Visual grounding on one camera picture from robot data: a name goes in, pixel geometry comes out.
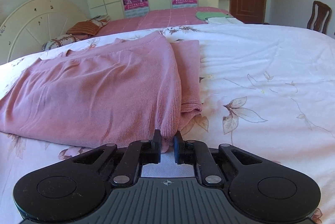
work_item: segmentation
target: metal rivet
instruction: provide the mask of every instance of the metal rivet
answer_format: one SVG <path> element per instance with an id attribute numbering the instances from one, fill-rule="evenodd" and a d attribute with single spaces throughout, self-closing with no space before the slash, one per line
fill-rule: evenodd
<path id="1" fill-rule="evenodd" d="M 205 178 L 208 183 L 219 183 L 222 179 L 219 176 L 210 175 Z"/>
<path id="2" fill-rule="evenodd" d="M 113 181 L 115 183 L 119 183 L 119 184 L 123 184 L 123 183 L 127 183 L 130 181 L 130 178 L 128 176 L 124 176 L 124 175 L 121 175 L 121 176 L 116 176 Z"/>

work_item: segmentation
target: folded pink cloth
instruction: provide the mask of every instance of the folded pink cloth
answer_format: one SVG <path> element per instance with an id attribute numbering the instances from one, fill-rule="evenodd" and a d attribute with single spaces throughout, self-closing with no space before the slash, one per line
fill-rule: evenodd
<path id="1" fill-rule="evenodd" d="M 0 131 L 66 145 L 119 147 L 151 139 L 163 151 L 201 111 L 199 42 L 160 32 L 38 59 L 0 100 Z"/>

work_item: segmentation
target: floral bedsheet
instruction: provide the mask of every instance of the floral bedsheet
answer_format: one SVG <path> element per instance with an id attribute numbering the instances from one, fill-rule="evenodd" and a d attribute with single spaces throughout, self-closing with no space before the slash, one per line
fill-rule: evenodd
<path id="1" fill-rule="evenodd" d="M 312 177 L 322 193 L 313 220 L 335 224 L 335 40 L 307 29 L 271 25 L 201 24 L 108 35 L 32 54 L 0 66 L 0 97 L 37 58 L 137 39 L 160 30 L 168 41 L 200 41 L 203 111 L 182 130 L 209 147 L 230 143 Z M 12 199 L 23 175 L 88 151 L 0 133 L 0 215 L 21 221 Z M 147 176 L 190 176 L 173 153 Z"/>

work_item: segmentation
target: pillow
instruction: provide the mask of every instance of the pillow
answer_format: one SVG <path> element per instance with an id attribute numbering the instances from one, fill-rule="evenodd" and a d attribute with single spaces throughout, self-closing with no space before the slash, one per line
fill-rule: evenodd
<path id="1" fill-rule="evenodd" d="M 99 15 L 90 20 L 78 22 L 71 27 L 66 34 L 87 34 L 94 36 L 108 23 L 109 19 L 110 17 L 108 15 Z"/>
<path id="2" fill-rule="evenodd" d="M 88 34 L 76 34 L 76 38 L 79 39 L 80 41 L 86 40 L 91 38 L 91 35 Z"/>
<path id="3" fill-rule="evenodd" d="M 63 45 L 67 45 L 67 44 L 75 43 L 79 41 L 80 39 L 76 38 L 75 36 L 71 34 L 65 34 L 65 35 L 58 36 L 57 38 L 46 42 L 44 45 L 42 45 L 42 50 L 46 51 L 46 50 L 54 49 L 57 47 L 61 47 Z"/>
<path id="4" fill-rule="evenodd" d="M 110 20 L 109 15 L 98 15 L 88 21 L 96 24 L 97 26 L 104 27 L 105 25 L 108 24 L 109 20 Z"/>
<path id="5" fill-rule="evenodd" d="M 91 21 L 83 21 L 76 23 L 73 27 L 71 27 L 66 34 L 89 34 L 89 35 L 95 35 L 98 33 L 98 31 L 101 29 L 100 26 L 96 25 L 95 23 L 92 23 Z"/>

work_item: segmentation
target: white towel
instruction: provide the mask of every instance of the white towel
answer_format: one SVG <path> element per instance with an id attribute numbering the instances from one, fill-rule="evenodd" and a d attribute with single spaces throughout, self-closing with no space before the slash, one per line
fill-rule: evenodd
<path id="1" fill-rule="evenodd" d="M 209 24 L 244 24 L 236 18 L 225 18 L 225 17 L 211 17 L 207 19 Z"/>

